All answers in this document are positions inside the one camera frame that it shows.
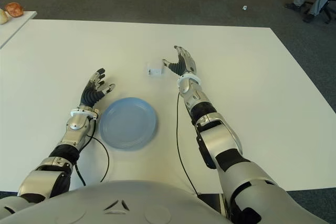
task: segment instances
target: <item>tabletop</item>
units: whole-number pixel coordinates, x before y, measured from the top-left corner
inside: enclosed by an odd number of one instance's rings
[[[0,49],[9,41],[24,24],[36,16],[35,11],[24,12],[23,16],[13,18],[8,12],[5,12],[8,17],[8,22],[0,25]]]
[[[33,19],[1,51],[0,189],[17,191],[50,154],[88,78],[104,67],[116,87],[97,104],[101,112],[138,97],[158,116],[157,133],[141,150],[107,146],[106,181],[154,180],[192,192],[176,150],[177,75],[146,71],[157,59],[177,61],[174,45],[194,58],[204,92],[239,136],[245,158],[285,190],[336,186],[336,115],[271,29]],[[220,193],[182,99],[179,110],[185,168],[199,193]],[[81,153],[88,184],[100,180],[106,162],[96,142]],[[71,188],[80,186],[73,172]]]

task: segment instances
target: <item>blue plate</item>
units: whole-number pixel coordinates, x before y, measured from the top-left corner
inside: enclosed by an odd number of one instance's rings
[[[154,136],[156,114],[145,101],[129,97],[112,103],[99,123],[101,138],[110,146],[138,150]]]

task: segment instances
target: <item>gray carpet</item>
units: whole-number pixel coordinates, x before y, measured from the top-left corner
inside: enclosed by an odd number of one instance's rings
[[[0,7],[12,1],[36,10],[39,19],[271,27],[336,111],[336,20],[326,25],[321,14],[305,24],[302,14],[283,8],[291,0],[0,0]],[[336,223],[336,189],[290,194],[312,213]]]

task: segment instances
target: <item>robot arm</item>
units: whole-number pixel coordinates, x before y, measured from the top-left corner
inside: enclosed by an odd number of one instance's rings
[[[175,46],[178,63],[163,60],[180,77],[180,95],[197,133],[205,164],[217,169],[233,223],[326,223],[300,207],[257,164],[245,159],[239,138],[202,91],[190,54]]]
[[[66,132],[49,157],[44,159],[22,182],[18,196],[28,202],[39,203],[69,190],[72,167],[79,158],[85,136],[90,130],[90,121],[97,120],[98,110],[93,106],[107,93],[114,84],[100,90],[104,84],[104,69],[99,69],[90,78],[80,100],[80,105],[71,111],[71,118],[66,125]]]

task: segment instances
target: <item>black cable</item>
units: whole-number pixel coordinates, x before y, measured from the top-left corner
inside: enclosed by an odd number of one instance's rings
[[[78,166],[77,166],[77,162],[75,163],[75,169],[76,169],[76,172],[77,172],[78,177],[80,178],[80,180],[81,180],[82,183],[83,183],[83,186],[86,186],[85,181],[84,181],[84,179],[83,179],[81,173],[79,172],[79,169],[78,169]]]
[[[93,124],[93,131],[92,131],[92,134],[90,136],[90,139],[89,141],[82,147],[82,149],[80,149],[79,153],[91,142],[91,140],[93,139],[93,136],[95,135],[95,132],[96,132],[96,120],[93,121],[94,124]]]
[[[103,146],[103,148],[104,148],[105,151],[106,151],[106,155],[107,155],[107,168],[106,168],[106,171],[105,171],[105,174],[104,174],[103,178],[102,178],[101,181],[100,181],[100,182],[103,182],[103,180],[105,179],[106,174],[107,174],[107,172],[109,171],[109,168],[110,168],[110,155],[109,155],[109,152],[107,151],[105,145],[104,145],[101,141],[99,141],[99,140],[98,140],[97,138],[95,138],[95,137],[92,137],[92,138],[93,138],[94,140],[96,140],[98,143],[100,143],[101,146]]]
[[[188,178],[188,180],[189,180],[189,182],[190,182],[190,184],[191,184],[191,186],[193,187],[193,189],[194,189],[194,191],[195,191],[195,193],[196,193],[196,195],[198,196],[198,193],[197,193],[197,191],[196,191],[196,188],[194,187],[194,184],[191,182],[191,179],[189,178],[189,175],[188,175],[188,173],[187,173],[187,171],[185,170],[185,168],[184,168],[184,165],[183,165],[183,162],[182,162],[182,159],[181,159],[181,155],[180,155],[180,148],[178,147],[178,139],[179,139],[179,134],[178,134],[178,132],[179,132],[179,117],[178,117],[178,107],[179,107],[179,98],[180,98],[180,93],[178,93],[177,94],[177,105],[176,105],[176,146],[177,146],[177,152],[178,152],[178,156],[179,156],[179,158],[180,158],[180,162],[181,162],[181,165],[182,165],[182,168],[183,168],[183,170],[184,170],[184,173],[185,173],[185,175],[187,176],[187,178]]]
[[[82,147],[82,149],[80,149],[79,153],[81,153],[81,151],[91,142],[91,140],[93,138],[93,135],[95,134],[95,131],[96,131],[96,121],[94,120],[93,122],[94,122],[94,124],[93,124],[92,136],[90,137],[89,141]],[[83,179],[83,177],[82,177],[82,175],[81,175],[81,173],[79,171],[77,162],[75,163],[75,169],[76,169],[76,173],[77,173],[79,179],[83,183],[83,186],[86,186],[85,180]]]

